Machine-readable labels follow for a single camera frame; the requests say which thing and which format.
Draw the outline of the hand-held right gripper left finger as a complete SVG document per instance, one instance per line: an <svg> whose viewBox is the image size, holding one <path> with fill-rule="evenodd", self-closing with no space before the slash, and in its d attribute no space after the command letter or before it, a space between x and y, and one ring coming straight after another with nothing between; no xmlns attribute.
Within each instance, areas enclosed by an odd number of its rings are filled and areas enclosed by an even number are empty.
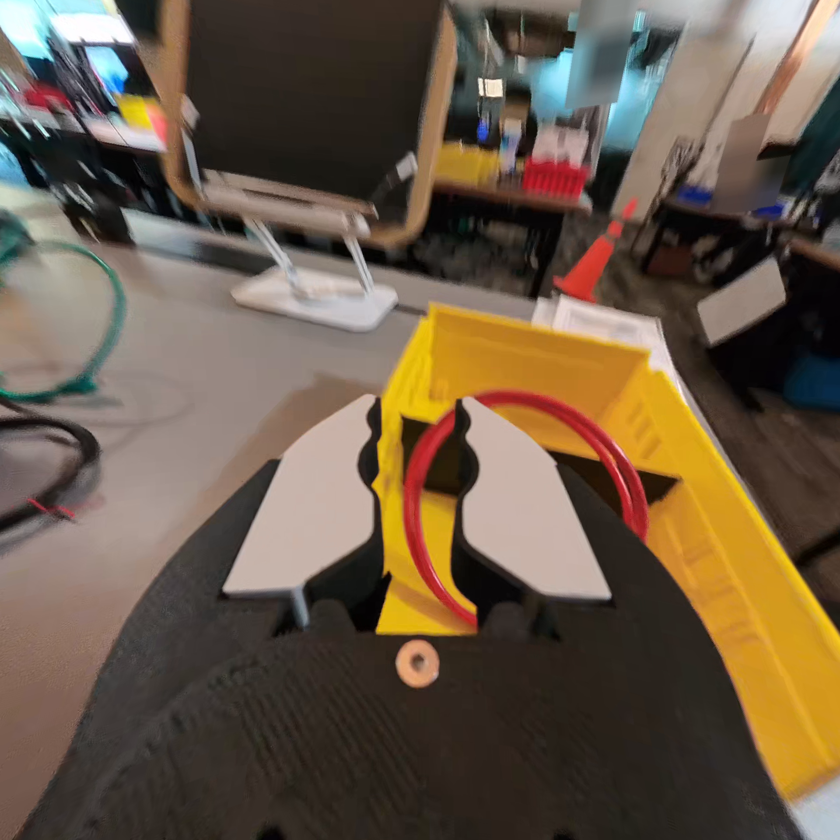
<svg viewBox="0 0 840 840"><path fill-rule="evenodd" d="M374 627L386 592L374 483L382 404L367 394L299 437L276 472L222 587L227 599L276 599L298 627L317 602Z"/></svg>

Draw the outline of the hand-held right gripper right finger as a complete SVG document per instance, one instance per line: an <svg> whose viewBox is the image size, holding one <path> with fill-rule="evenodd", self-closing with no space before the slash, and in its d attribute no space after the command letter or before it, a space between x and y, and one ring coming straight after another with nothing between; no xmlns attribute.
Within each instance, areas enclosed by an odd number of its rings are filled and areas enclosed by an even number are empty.
<svg viewBox="0 0 840 840"><path fill-rule="evenodd" d="M612 592L554 459L475 397L461 400L469 477L458 501L466 550L514 592L608 603Z"/></svg>

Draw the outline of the yellow plastic bin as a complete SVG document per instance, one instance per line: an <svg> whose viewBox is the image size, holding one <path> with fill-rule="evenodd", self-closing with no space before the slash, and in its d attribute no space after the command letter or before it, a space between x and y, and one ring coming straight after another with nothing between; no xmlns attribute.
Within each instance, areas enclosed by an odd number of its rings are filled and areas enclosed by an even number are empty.
<svg viewBox="0 0 840 840"><path fill-rule="evenodd" d="M378 631L462 635L417 573L403 531L403 422L462 396L551 395L602 427L639 471L676 478L647 544L721 653L773 782L796 802L838 776L838 630L649 350L432 303L382 395L385 567Z"/></svg>

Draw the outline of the printed paper sheet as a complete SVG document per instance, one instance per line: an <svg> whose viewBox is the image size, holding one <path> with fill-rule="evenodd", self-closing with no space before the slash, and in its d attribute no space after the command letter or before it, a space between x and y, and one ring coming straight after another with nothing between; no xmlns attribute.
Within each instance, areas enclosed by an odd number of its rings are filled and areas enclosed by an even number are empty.
<svg viewBox="0 0 840 840"><path fill-rule="evenodd" d="M645 350L652 370L674 370L661 321L654 317L559 295L537 300L531 325Z"/></svg>

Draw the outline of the orange traffic cone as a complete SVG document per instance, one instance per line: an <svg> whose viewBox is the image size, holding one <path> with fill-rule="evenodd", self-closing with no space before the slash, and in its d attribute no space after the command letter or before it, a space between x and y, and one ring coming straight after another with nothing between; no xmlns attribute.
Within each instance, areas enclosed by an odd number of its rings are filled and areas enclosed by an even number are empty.
<svg viewBox="0 0 840 840"><path fill-rule="evenodd" d="M613 257L618 240L627 221L634 215L637 198L632 198L617 220L607 225L606 231L585 251L565 276L553 279L553 291L577 301L595 303L595 289L607 264Z"/></svg>

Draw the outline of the wooden top table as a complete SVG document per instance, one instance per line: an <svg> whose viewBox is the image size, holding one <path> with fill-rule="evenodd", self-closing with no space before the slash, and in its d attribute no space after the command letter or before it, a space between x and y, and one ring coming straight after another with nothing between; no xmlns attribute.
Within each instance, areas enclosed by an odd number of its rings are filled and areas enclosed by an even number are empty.
<svg viewBox="0 0 840 840"><path fill-rule="evenodd" d="M549 274L567 217L592 215L592 200L528 192L519 186L436 181L424 232L454 230L460 223L506 223L525 228L536 259L528 298L536 299Z"/></svg>

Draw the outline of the red plastic bin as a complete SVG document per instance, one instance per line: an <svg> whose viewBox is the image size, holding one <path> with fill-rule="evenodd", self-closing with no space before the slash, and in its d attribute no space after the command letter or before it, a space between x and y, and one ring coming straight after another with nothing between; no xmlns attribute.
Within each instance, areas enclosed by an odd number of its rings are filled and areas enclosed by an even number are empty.
<svg viewBox="0 0 840 840"><path fill-rule="evenodd" d="M529 157L523 167L521 188L527 193L578 200L591 168L568 161L535 161Z"/></svg>

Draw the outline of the small yellow bin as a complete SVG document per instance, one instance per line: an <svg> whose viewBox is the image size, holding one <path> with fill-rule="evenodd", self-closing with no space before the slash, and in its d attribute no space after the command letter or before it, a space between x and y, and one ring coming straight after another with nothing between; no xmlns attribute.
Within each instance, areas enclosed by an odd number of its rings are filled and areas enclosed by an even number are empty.
<svg viewBox="0 0 840 840"><path fill-rule="evenodd" d="M468 186L495 184L500 173L499 153L478 145L444 142L437 157L435 183Z"/></svg>

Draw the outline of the wood framed black board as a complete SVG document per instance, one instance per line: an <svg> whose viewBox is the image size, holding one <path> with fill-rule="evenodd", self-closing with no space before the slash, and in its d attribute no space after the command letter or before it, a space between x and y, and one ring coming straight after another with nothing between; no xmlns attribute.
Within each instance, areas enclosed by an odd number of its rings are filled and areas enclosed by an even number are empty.
<svg viewBox="0 0 840 840"><path fill-rule="evenodd" d="M424 230L446 2L161 2L162 166L195 210L395 249Z"/></svg>

